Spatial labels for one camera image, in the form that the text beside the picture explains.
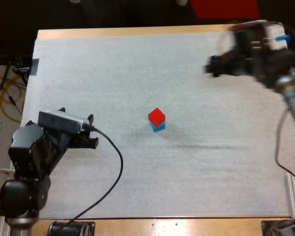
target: wooden table edge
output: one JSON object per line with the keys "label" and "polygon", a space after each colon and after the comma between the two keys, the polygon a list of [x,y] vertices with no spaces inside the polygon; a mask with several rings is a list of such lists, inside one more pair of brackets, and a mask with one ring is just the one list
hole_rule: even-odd
{"label": "wooden table edge", "polygon": [[148,34],[200,33],[225,31],[231,25],[164,26],[97,29],[41,29],[37,39],[92,38]]}
{"label": "wooden table edge", "polygon": [[[96,236],[261,236],[261,222],[289,218],[168,218],[168,219],[85,219],[94,221]],[[40,220],[32,235],[45,236],[53,220]]]}

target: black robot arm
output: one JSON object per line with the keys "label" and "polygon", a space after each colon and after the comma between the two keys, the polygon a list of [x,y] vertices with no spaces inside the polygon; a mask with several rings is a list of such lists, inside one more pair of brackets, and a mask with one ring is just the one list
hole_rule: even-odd
{"label": "black robot arm", "polygon": [[11,235],[30,235],[47,201],[49,175],[67,149],[97,147],[98,138],[83,130],[92,122],[93,115],[81,120],[62,108],[40,112],[38,124],[30,121],[13,134],[8,153],[15,175],[0,190],[0,215],[10,225]]}
{"label": "black robot arm", "polygon": [[[212,56],[205,67],[214,77],[222,74],[251,75],[266,88],[283,95],[295,120],[295,51],[283,48],[272,50],[266,27],[267,21],[253,21],[232,26],[235,45],[231,50]],[[295,236],[295,219],[274,223],[266,236]]]}

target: stacked cubes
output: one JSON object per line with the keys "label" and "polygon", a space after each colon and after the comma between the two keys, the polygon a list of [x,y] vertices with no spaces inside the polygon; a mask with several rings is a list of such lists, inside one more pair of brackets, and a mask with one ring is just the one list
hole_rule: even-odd
{"label": "stacked cubes", "polygon": [[148,119],[154,132],[165,129],[165,114],[158,107],[148,115]]}

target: red object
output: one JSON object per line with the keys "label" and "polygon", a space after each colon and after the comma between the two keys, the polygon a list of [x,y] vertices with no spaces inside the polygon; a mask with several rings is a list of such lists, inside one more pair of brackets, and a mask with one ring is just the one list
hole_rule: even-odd
{"label": "red object", "polygon": [[191,0],[191,4],[198,18],[260,18],[257,0]]}
{"label": "red object", "polygon": [[165,121],[165,114],[157,107],[148,115],[149,121],[155,125],[155,127],[159,127]]}

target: dark background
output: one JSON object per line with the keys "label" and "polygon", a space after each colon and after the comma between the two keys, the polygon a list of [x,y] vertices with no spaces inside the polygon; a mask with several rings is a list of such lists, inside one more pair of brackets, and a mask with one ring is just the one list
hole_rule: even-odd
{"label": "dark background", "polygon": [[[260,18],[295,27],[295,0],[258,0]],[[174,0],[0,0],[0,64],[8,55],[31,59],[38,29],[224,24],[250,19],[198,19],[190,1]]]}

